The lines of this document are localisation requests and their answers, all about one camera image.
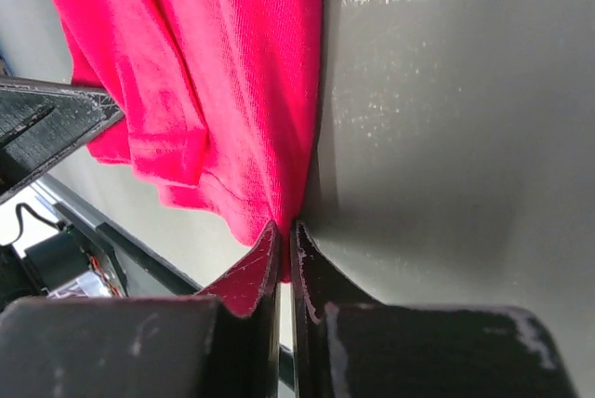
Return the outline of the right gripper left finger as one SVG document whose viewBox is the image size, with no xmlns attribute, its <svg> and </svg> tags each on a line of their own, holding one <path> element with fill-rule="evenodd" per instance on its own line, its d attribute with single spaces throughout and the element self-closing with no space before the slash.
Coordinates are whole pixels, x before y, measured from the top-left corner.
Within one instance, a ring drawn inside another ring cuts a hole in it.
<svg viewBox="0 0 595 398">
<path fill-rule="evenodd" d="M 161 298 L 21 298 L 1 315 L 5 397 L 274 397 L 281 235 Z"/>
</svg>

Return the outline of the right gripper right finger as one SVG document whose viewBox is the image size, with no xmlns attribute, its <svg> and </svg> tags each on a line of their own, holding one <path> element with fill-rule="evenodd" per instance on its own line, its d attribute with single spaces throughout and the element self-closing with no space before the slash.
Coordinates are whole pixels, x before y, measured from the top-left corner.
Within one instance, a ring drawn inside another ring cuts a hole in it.
<svg viewBox="0 0 595 398">
<path fill-rule="evenodd" d="M 387 305 L 296 222 L 290 237 L 300 397 L 574 397 L 558 348 L 522 308 Z"/>
</svg>

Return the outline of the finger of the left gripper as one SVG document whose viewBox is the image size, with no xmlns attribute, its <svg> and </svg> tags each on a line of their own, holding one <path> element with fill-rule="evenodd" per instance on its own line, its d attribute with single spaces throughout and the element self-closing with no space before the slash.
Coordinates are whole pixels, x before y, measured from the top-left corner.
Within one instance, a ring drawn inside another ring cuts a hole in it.
<svg viewBox="0 0 595 398">
<path fill-rule="evenodd" d="M 123 118 L 103 89 L 3 76 L 1 201 Z"/>
</svg>

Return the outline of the pink red t shirt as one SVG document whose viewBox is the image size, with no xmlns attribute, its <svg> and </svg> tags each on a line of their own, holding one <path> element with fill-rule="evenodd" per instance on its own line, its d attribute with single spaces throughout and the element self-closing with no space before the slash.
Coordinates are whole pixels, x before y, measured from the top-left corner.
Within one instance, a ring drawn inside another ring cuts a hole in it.
<svg viewBox="0 0 595 398">
<path fill-rule="evenodd" d="M 167 206 L 212 212 L 254 244 L 287 236 L 315 137 L 323 0 L 52 0 L 73 81 L 124 121 L 89 145 Z"/>
</svg>

